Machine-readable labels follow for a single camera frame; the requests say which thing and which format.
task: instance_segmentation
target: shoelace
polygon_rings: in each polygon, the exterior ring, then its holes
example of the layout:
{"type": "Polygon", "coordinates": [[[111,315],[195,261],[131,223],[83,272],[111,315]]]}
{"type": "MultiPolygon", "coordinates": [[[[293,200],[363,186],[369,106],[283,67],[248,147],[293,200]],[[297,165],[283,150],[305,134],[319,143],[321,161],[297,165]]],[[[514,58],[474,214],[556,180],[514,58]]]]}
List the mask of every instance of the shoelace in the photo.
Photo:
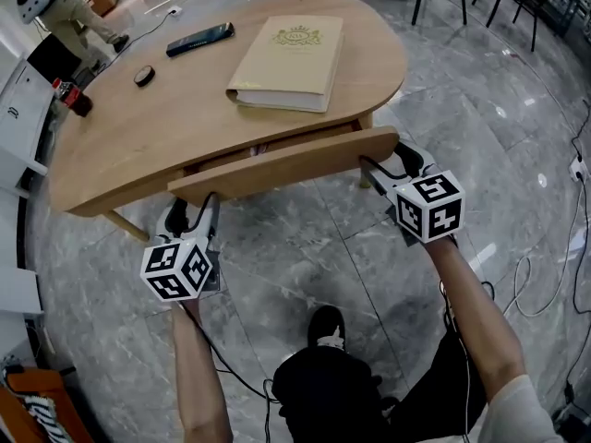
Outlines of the shoelace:
{"type": "Polygon", "coordinates": [[[338,348],[342,350],[344,347],[344,340],[340,336],[341,330],[337,326],[336,330],[331,336],[323,336],[317,339],[318,346],[330,346],[331,348],[338,348]]]}

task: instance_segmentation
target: person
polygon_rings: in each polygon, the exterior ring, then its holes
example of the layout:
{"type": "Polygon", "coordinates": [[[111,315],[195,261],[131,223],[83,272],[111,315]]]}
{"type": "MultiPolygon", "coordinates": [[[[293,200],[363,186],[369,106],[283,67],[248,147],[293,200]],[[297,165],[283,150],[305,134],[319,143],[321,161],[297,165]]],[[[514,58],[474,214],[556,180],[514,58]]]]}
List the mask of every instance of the person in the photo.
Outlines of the person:
{"type": "MultiPolygon", "coordinates": [[[[308,347],[281,364],[273,378],[272,393],[282,405],[280,415],[294,442],[406,443],[462,436],[474,426],[486,403],[480,443],[562,441],[525,372],[513,329],[456,245],[448,237],[425,248],[452,310],[446,314],[447,332],[431,368],[394,405],[388,418],[382,416],[380,379],[346,352],[339,310],[320,308],[309,324],[308,347]]],[[[191,302],[188,309],[200,320],[199,304],[191,302]]],[[[173,308],[173,333],[185,441],[232,441],[210,347],[179,306],[173,308]]]]}
{"type": "Polygon", "coordinates": [[[107,44],[120,53],[129,41],[126,34],[118,34],[92,11],[84,0],[51,0],[39,19],[64,46],[81,61],[81,65],[97,71],[101,61],[88,49],[86,39],[78,35],[80,24],[89,27],[107,44]]]}

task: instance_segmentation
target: forearm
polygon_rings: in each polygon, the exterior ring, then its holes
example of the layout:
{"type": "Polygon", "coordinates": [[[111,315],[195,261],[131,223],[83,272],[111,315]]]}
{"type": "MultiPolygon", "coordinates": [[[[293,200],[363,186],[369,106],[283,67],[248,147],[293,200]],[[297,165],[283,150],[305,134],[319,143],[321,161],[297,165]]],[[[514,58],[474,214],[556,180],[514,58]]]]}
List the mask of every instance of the forearm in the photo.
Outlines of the forearm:
{"type": "Polygon", "coordinates": [[[464,344],[490,401],[507,382],[525,374],[521,344],[449,238],[425,248],[443,281],[464,344]]]}
{"type": "MultiPolygon", "coordinates": [[[[198,309],[191,311],[199,320],[198,309]]],[[[230,442],[232,431],[210,346],[183,309],[174,306],[172,313],[176,392],[185,441],[230,442]]]]}

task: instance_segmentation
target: person in khaki pants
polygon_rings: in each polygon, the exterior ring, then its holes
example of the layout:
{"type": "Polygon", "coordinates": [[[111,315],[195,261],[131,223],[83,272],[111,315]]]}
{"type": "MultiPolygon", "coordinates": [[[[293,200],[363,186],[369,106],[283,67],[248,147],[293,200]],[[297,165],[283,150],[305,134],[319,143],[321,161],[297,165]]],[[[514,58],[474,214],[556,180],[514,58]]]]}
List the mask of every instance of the person in khaki pants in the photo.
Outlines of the person in khaki pants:
{"type": "Polygon", "coordinates": [[[116,53],[120,53],[129,41],[129,36],[114,32],[84,0],[53,0],[39,18],[43,25],[82,61],[83,66],[90,67],[93,71],[99,69],[100,61],[97,61],[88,50],[86,39],[83,40],[78,35],[76,28],[79,28],[79,24],[89,27],[104,42],[112,44],[116,53]]]}

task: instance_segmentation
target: black and white striped fabric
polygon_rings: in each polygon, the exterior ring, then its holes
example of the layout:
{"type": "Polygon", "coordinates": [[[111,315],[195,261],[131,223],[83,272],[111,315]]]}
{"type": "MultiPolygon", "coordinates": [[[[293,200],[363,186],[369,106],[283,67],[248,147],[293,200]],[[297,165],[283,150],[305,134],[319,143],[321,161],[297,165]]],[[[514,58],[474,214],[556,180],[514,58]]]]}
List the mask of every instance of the black and white striped fabric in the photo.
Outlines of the black and white striped fabric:
{"type": "Polygon", "coordinates": [[[73,443],[66,430],[57,422],[55,405],[51,399],[45,397],[25,397],[25,407],[32,417],[41,425],[49,441],[52,443],[73,443]]]}

